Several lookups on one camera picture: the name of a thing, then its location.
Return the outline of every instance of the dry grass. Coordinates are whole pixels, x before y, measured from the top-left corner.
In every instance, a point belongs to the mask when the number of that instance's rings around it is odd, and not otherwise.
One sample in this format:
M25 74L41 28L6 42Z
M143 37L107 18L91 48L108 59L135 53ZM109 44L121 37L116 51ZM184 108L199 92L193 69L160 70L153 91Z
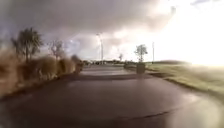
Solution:
M165 77L167 80L224 95L224 67L214 68L189 64L148 64L147 68L153 72L171 74Z

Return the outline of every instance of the street lamp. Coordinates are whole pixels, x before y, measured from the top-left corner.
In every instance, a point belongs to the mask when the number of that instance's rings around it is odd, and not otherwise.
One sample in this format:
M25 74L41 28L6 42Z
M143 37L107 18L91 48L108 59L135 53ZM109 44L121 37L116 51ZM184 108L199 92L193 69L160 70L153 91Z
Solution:
M101 63L103 64L103 41L102 38L100 36L100 34L97 34L99 40L100 40L100 49L101 49Z

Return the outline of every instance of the asphalt road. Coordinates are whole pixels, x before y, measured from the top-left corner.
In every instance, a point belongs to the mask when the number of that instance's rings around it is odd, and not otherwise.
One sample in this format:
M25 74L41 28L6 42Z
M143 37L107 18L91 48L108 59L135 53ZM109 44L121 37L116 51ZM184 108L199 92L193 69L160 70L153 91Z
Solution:
M221 105L150 75L93 66L0 103L2 128L218 128Z

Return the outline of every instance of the sunlight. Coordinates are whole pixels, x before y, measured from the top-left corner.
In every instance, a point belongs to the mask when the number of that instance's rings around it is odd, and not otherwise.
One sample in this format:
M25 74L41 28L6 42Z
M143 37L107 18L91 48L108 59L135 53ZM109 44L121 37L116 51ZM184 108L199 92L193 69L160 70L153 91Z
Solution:
M167 46L163 52L171 52L167 54L167 58L173 55L171 58L194 64L224 64L224 60L220 58L224 54L224 6L220 3L209 4L212 5L208 6L206 3L205 6L177 8L175 16L158 39L160 47Z

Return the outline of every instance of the cloudy sky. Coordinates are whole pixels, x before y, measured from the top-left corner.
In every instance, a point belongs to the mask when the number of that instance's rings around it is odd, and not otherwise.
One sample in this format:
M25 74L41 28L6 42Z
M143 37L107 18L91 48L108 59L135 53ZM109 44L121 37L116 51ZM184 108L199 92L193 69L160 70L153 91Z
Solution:
M136 60L135 46L146 44L150 52L154 41L158 60L187 60L189 56L177 56L178 48L171 46L181 44L176 43L182 40L175 34L188 29L183 27L189 25L186 21L193 20L191 13L197 13L198 5L204 3L209 0L0 0L0 38L8 40L18 31L34 27L44 42L60 39L67 43L69 54L100 59L96 36L100 33L106 59L123 53L125 59Z

